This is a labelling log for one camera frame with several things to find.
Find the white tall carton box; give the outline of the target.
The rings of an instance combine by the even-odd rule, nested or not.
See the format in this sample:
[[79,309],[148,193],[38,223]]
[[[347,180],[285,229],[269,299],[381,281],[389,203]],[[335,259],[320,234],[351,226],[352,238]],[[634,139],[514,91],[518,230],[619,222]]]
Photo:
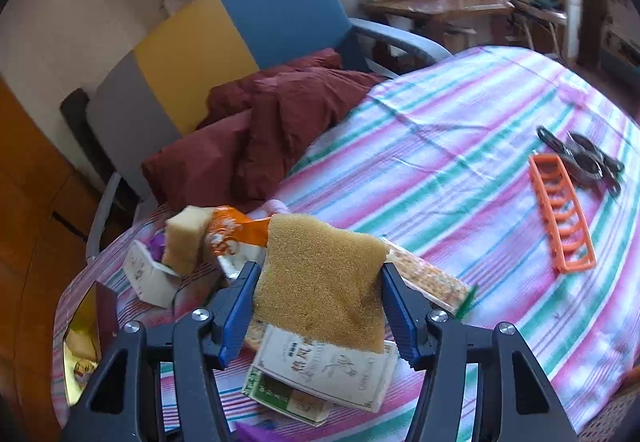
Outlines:
[[399,353],[386,341],[380,353],[306,340],[269,326],[253,365],[269,377],[331,403],[369,413],[380,410]]

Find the white hand cream box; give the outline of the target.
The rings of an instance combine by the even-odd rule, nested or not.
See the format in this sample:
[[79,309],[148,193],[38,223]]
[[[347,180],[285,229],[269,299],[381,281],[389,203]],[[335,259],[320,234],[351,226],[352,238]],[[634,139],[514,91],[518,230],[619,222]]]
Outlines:
[[156,262],[139,240],[130,243],[122,270],[140,301],[162,309],[171,306],[181,285],[181,276]]

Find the large brown sponge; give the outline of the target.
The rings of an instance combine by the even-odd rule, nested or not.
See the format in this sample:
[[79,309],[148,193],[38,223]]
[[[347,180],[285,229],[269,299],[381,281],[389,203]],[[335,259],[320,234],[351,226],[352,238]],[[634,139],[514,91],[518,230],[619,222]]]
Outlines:
[[277,214],[254,292],[257,321],[306,339],[381,353],[386,244],[306,214]]

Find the cracker packet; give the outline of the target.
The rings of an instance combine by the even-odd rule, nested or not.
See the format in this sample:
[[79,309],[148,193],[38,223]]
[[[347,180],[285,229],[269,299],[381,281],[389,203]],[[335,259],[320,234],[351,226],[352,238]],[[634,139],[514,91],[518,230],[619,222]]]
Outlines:
[[413,290],[420,291],[431,303],[456,318],[465,317],[475,298],[476,287],[470,287],[412,252],[386,238],[386,261],[393,263],[400,277]]

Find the orange snack bag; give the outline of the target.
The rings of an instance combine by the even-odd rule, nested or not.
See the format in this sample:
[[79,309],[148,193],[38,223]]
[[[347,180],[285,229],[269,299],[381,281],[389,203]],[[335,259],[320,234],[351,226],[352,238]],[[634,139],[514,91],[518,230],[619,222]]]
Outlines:
[[203,252],[228,280],[236,280],[247,262],[263,265],[268,245],[269,217],[254,220],[232,207],[217,207],[207,225]]

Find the small green box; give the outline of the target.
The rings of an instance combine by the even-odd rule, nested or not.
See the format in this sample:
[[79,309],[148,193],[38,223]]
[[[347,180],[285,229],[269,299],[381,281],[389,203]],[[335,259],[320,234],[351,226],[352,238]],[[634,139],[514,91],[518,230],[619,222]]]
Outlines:
[[244,396],[285,417],[318,427],[324,424],[333,404],[290,387],[250,366],[242,389]]

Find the yellow sponge near jacket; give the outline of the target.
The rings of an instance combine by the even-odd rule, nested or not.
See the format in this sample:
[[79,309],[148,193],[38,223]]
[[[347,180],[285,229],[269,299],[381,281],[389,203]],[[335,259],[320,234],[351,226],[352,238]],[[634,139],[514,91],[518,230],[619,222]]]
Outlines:
[[213,208],[186,206],[166,221],[163,265],[180,276],[188,276],[198,267],[213,212]]

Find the purple packet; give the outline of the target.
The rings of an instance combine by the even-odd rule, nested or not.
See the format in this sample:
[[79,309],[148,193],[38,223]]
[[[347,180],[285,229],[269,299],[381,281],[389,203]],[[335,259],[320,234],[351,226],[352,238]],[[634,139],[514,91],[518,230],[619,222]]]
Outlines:
[[165,248],[166,235],[165,231],[161,229],[160,231],[157,231],[148,242],[148,249],[152,259],[156,262],[162,261]]

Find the gold tin storage box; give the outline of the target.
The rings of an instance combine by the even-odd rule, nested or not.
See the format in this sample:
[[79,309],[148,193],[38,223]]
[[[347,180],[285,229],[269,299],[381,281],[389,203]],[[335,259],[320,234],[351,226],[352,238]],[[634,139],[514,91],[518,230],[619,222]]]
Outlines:
[[81,299],[63,337],[64,389],[75,405],[117,336],[116,292],[96,281]]

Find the dark red jacket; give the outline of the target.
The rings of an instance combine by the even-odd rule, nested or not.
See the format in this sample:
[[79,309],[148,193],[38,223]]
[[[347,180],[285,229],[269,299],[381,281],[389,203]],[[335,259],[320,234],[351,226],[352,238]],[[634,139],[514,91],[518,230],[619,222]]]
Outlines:
[[344,69],[337,51],[325,48],[216,86],[196,130],[143,162],[145,180],[156,201],[175,211],[253,210],[383,80]]

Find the striped tablecloth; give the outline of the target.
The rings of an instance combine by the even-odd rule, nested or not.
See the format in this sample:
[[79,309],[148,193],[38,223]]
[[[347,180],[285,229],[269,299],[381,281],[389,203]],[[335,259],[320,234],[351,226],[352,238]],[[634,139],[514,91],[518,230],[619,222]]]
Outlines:
[[[179,139],[153,108],[149,89],[131,84],[129,54],[89,100],[89,125],[117,170],[140,165]],[[528,175],[528,157],[544,150],[536,128],[561,139],[589,137],[622,160],[622,192],[578,189],[597,265],[559,275]],[[340,228],[386,237],[478,292],[466,317],[492,327],[513,321],[578,433],[605,408],[639,354],[639,127],[580,76],[540,54],[483,46],[375,87],[363,102],[312,144],[274,198],[292,212]],[[191,312],[213,283],[212,267],[186,279],[171,310],[152,309],[122,272],[136,239],[149,240],[169,213],[142,218],[80,272],[58,301],[51,396],[64,426],[70,410],[63,384],[67,324],[95,281],[117,295],[119,323],[171,321]],[[401,441],[422,384],[397,366],[380,414],[337,408],[319,429],[269,415],[241,396],[248,356],[218,377],[231,427],[269,422],[293,440]]]

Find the orange plastic rack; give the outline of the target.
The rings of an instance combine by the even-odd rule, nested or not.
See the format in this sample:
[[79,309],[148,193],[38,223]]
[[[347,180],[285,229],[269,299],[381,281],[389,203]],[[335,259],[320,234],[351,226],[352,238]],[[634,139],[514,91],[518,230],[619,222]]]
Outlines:
[[597,261],[588,223],[564,163],[556,154],[537,153],[528,162],[555,271],[570,274],[594,269]]

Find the wooden wardrobe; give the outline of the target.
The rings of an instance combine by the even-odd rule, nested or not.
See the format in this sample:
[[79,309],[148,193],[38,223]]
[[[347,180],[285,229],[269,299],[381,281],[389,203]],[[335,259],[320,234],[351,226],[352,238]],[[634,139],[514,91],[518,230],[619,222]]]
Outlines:
[[60,436],[51,399],[58,299],[85,266],[96,194],[1,89],[1,403],[29,441]]

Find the black scissors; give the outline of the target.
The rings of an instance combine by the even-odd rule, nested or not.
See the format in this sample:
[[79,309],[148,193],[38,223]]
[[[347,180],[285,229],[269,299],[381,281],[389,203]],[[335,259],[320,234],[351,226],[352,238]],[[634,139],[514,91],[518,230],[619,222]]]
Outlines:
[[561,158],[568,174],[578,185],[602,184],[613,197],[620,194],[620,176],[625,171],[623,162],[611,157],[587,136],[577,132],[568,132],[565,142],[543,125],[538,125],[536,132],[538,139]]

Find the wooden side table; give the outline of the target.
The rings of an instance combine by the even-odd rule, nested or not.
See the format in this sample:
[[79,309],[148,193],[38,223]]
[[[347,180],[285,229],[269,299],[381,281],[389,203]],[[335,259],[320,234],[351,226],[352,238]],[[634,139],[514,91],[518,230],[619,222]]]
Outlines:
[[508,19],[513,10],[503,0],[388,0],[360,5],[375,22],[390,18],[412,22],[412,30],[455,54],[477,44],[508,44]]

